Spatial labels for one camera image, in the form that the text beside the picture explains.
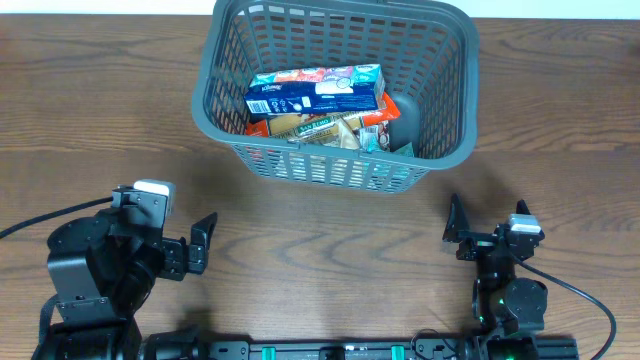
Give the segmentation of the brown white snack packet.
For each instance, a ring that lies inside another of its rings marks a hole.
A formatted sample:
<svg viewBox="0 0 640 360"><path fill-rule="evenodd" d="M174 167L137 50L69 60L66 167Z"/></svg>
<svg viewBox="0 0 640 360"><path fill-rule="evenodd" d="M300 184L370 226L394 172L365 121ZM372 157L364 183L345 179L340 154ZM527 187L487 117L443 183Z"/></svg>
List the brown white snack packet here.
<svg viewBox="0 0 640 360"><path fill-rule="evenodd" d="M390 143L389 122L361 128L357 135L360 146L367 152L388 151Z"/></svg>

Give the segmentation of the teal snack wrapper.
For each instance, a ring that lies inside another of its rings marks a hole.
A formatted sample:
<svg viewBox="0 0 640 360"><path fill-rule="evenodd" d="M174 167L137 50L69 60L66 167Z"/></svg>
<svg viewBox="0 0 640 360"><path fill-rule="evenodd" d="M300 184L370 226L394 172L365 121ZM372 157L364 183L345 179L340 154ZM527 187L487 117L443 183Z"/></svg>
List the teal snack wrapper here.
<svg viewBox="0 0 640 360"><path fill-rule="evenodd" d="M400 147L393 147L390 143L390 138L386 135L373 137L366 145L365 150L369 153L383 152L410 158L414 157L413 144L411 142Z"/></svg>

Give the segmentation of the red spaghetti packet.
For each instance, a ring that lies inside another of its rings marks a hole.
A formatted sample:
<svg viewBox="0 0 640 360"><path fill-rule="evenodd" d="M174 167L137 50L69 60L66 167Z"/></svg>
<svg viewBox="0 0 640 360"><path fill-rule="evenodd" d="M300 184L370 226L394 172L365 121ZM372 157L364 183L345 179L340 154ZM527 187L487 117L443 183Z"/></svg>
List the red spaghetti packet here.
<svg viewBox="0 0 640 360"><path fill-rule="evenodd" d="M377 110L337 112L328 114L283 114L271 116L255 123L249 122L246 125L245 134L249 136L274 137L292 130L298 125L332 116L341 117L345 121L350 121L351 119L359 120L361 127L363 127L375 125L383 121L395 120L400 115L401 113L391 97L387 93L384 93L382 96L381 108Z"/></svg>

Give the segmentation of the beige snack bag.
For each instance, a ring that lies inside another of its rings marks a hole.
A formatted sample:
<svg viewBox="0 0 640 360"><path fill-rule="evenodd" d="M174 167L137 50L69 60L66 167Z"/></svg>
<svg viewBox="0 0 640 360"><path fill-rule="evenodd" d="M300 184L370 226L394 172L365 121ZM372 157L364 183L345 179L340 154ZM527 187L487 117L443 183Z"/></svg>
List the beige snack bag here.
<svg viewBox="0 0 640 360"><path fill-rule="evenodd" d="M292 141L350 150L361 147L351 127L341 119L330 117L303 123L295 128Z"/></svg>

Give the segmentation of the blue Kleenex tissue multipack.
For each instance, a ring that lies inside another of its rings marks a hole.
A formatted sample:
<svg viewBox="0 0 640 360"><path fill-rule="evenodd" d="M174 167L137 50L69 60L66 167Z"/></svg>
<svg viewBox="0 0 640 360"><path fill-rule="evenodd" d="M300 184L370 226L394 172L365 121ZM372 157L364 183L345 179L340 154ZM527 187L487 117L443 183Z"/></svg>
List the blue Kleenex tissue multipack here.
<svg viewBox="0 0 640 360"><path fill-rule="evenodd" d="M244 95L253 114L324 114L377 110L386 81L378 64L260 73Z"/></svg>

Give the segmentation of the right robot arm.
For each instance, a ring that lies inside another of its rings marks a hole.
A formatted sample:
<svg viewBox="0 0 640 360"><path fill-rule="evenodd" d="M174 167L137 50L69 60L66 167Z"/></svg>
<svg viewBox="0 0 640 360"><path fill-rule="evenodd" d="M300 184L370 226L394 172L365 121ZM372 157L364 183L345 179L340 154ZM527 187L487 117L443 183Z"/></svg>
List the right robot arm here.
<svg viewBox="0 0 640 360"><path fill-rule="evenodd" d="M255 360L417 360L539 359L535 334L544 329L548 289L518 277L516 262L528 259L544 233L523 200L516 212L491 233L474 232L458 195L451 196L442 240L456 243L456 258L476 264L472 314L480 328L464 335L434 329L409 340L257 343L215 341L204 345L203 359Z"/></svg>

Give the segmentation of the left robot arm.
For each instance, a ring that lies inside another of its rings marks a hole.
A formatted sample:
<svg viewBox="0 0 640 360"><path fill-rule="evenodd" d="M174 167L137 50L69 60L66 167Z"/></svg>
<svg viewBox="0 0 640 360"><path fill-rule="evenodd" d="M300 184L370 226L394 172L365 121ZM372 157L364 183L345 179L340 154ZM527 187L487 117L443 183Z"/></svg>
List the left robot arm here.
<svg viewBox="0 0 640 360"><path fill-rule="evenodd" d="M36 359L137 359L135 321L157 279L202 274L217 214L194 223L188 238L167 238L175 186L143 179L120 186L108 207L72 220L47 240L56 293L40 312Z"/></svg>

